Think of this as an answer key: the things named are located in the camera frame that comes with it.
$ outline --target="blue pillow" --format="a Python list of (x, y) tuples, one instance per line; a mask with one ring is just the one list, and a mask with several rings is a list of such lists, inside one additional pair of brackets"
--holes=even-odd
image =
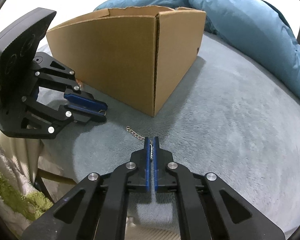
[(109, 0), (95, 10), (146, 5), (206, 11), (205, 31), (260, 63), (300, 98), (300, 45), (278, 13), (263, 1)]

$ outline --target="open cardboard box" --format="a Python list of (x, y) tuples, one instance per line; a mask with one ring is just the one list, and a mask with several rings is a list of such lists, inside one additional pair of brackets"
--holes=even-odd
[(102, 9), (46, 36), (76, 78), (155, 116), (196, 59), (205, 19), (204, 11), (183, 7)]

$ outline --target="blanket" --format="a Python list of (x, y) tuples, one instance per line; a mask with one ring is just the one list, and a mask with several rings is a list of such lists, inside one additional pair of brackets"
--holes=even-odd
[(8, 228), (20, 237), (51, 206), (52, 202), (32, 186), (0, 147), (0, 216)]
[[(41, 50), (49, 52), (45, 46)], [(143, 143), (126, 131), (159, 136), (161, 147), (192, 172), (217, 173), (277, 224), (300, 224), (300, 100), (269, 71), (205, 33), (197, 60), (156, 117), (84, 86), (108, 104), (108, 121), (71, 123), (44, 140), (66, 177), (112, 172)], [(41, 89), (38, 101), (58, 109), (60, 92)], [(130, 196), (128, 215), (151, 228), (178, 232), (173, 195)]]

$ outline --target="cardboard flap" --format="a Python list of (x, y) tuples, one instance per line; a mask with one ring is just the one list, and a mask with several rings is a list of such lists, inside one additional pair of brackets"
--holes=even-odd
[(156, 16), (159, 12), (173, 11), (173, 9), (164, 6), (143, 6), (109, 9), (110, 16)]
[(76, 18), (73, 18), (73, 19), (68, 20), (64, 23), (61, 23), (61, 24), (51, 28), (50, 30), (48, 30), (48, 32), (52, 31), (52, 30), (55, 30), (55, 29), (58, 29), (58, 28), (61, 28), (61, 27), (71, 25), (71, 24), (76, 24), (76, 23), (79, 23), (79, 22), (94, 20), (94, 19), (98, 19), (100, 17), (109, 16), (109, 15), (110, 15), (109, 9), (102, 9), (102, 10), (94, 11), (94, 12), (91, 12), (91, 13), (80, 15)]
[(176, 10), (194, 10), (194, 11), (199, 11), (199, 10), (197, 10), (197, 9), (193, 9), (193, 8), (188, 8), (188, 7), (178, 7), (178, 8), (176, 8)]
[(154, 115), (188, 71), (199, 51), (206, 12), (160, 12)]
[(76, 78), (148, 115), (154, 111), (155, 17), (105, 17), (47, 32)]

